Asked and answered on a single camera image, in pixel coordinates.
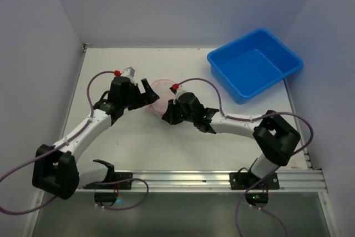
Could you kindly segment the white mesh laundry bag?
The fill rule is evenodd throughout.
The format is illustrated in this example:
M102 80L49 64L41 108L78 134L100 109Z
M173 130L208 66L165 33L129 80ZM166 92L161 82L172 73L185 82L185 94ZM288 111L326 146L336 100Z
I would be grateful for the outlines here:
M156 115L162 116L168 108L168 101L174 98L173 92L170 90L174 84L169 79L158 79L151 84L152 90L159 96L159 99L147 107L147 110L154 112Z

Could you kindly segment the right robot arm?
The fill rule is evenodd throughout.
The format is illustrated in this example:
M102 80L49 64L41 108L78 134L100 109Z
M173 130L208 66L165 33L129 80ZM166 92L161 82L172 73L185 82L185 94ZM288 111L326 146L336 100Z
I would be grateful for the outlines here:
M233 120L219 109L203 106L193 93L187 92L168 101L162 120L170 125L190 122L203 133L234 134L255 140L262 154L248 172L261 179L275 168L286 166L300 141L299 132L280 115L271 110L266 114L268 117L258 122Z

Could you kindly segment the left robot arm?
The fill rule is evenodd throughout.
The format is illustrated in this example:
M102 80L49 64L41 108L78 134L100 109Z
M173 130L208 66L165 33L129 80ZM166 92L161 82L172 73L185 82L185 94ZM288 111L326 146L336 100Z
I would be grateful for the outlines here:
M69 199L74 192L89 184L111 185L116 181L114 166L96 159L78 167L77 162L91 143L109 129L125 110L134 110L155 103L159 96L146 79L145 89L127 77L115 77L99 101L82 123L68 136L55 144L41 145L36 151L32 185L61 199Z

